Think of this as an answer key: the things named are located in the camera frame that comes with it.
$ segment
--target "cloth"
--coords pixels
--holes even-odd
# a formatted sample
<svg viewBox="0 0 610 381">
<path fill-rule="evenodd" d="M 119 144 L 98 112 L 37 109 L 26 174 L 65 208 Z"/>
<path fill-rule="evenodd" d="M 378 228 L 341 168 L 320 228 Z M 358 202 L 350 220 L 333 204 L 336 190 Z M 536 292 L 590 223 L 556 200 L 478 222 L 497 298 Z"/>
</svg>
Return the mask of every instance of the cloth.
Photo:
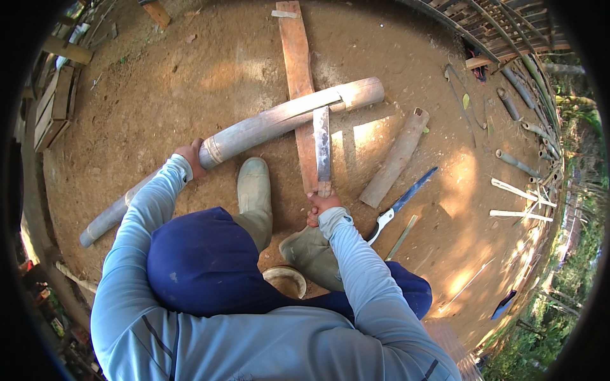
<svg viewBox="0 0 610 381">
<path fill-rule="evenodd" d="M 259 251 L 250 234 L 217 207 L 177 217 L 152 233 L 148 280 L 165 307 L 195 316 L 267 313 L 289 305 L 308 305 L 338 312 L 354 322 L 344 292 L 292 299 L 263 279 L 258 260 Z M 432 304 L 430 285 L 397 262 L 385 263 L 409 306 L 422 319 Z"/>
<path fill-rule="evenodd" d="M 134 197 L 104 261 L 91 338 L 108 379 L 460 379 L 343 208 L 327 210 L 319 222 L 337 257 L 354 324 L 317 307 L 211 318 L 163 308 L 148 283 L 146 256 L 152 232 L 171 219 L 190 179 L 188 162 L 172 155 Z"/>
</svg>

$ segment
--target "dirt ground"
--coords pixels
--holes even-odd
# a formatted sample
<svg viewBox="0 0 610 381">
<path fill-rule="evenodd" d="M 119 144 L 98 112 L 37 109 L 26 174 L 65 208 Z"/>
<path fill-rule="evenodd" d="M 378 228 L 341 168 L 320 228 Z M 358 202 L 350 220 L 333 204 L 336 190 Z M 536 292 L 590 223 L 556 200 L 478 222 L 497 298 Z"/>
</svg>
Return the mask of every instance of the dirt ground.
<svg viewBox="0 0 610 381">
<path fill-rule="evenodd" d="M 525 208 L 523 199 L 491 186 L 491 176 L 518 188 L 528 182 L 527 174 L 495 158 L 495 150 L 504 149 L 543 174 L 548 171 L 538 159 L 534 136 L 510 120 L 497 87 L 512 94 L 526 120 L 538 119 L 501 74 L 481 85 L 465 69 L 461 42 L 444 27 L 400 5 L 352 3 L 301 1 L 315 89 L 376 76 L 386 90 L 383 103 L 331 116 L 333 184 L 356 227 L 367 235 L 380 212 L 423 173 L 440 167 L 373 248 L 385 258 L 411 216 L 419 216 L 394 260 L 428 280 L 434 297 L 428 316 L 447 317 L 472 349 L 496 327 L 489 318 L 523 277 L 539 236 L 529 224 L 513 227 L 516 218 L 488 216 L 490 209 Z M 99 46 L 83 69 L 75 123 L 45 152 L 55 235 L 67 265 L 84 279 L 100 280 L 116 233 L 114 228 L 84 249 L 79 235 L 93 218 L 178 146 L 289 99 L 278 22 L 271 17 L 275 2 L 182 1 L 164 6 L 172 22 L 161 33 L 137 2 L 116 4 L 97 35 L 108 33 L 116 22 L 118 37 Z M 199 15 L 185 15 L 199 8 Z M 196 39 L 187 43 L 193 34 Z M 483 96 L 491 100 L 486 111 L 495 130 L 488 137 L 473 120 L 477 148 L 443 77 L 448 62 L 466 84 L 480 121 Z M 430 113 L 429 133 L 374 210 L 358 197 L 402 128 L 404 114 L 415 107 Z M 273 240 L 260 256 L 264 270 L 284 264 L 278 244 L 305 226 L 309 205 L 293 133 L 228 160 L 204 181 L 190 182 L 177 199 L 175 215 L 218 205 L 237 213 L 237 173 L 254 155 L 262 156 L 271 171 Z M 324 292 L 310 282 L 309 287 L 309 296 Z"/>
</svg>

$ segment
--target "person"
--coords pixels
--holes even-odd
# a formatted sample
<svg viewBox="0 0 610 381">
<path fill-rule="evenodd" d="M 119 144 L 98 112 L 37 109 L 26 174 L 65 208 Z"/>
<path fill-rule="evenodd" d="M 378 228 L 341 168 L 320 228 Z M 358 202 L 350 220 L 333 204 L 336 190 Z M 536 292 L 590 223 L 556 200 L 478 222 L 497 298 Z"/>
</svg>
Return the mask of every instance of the person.
<svg viewBox="0 0 610 381">
<path fill-rule="evenodd" d="M 272 226 L 261 158 L 239 172 L 238 215 L 217 207 L 171 219 L 178 193 L 206 175 L 201 142 L 178 148 L 137 193 L 104 261 L 91 338 L 109 380 L 460 379 L 419 321 L 428 283 L 383 262 L 334 192 L 308 194 L 310 226 L 281 245 L 305 274 L 338 268 L 313 278 L 345 292 L 306 300 L 281 294 L 257 267 Z"/>
</svg>

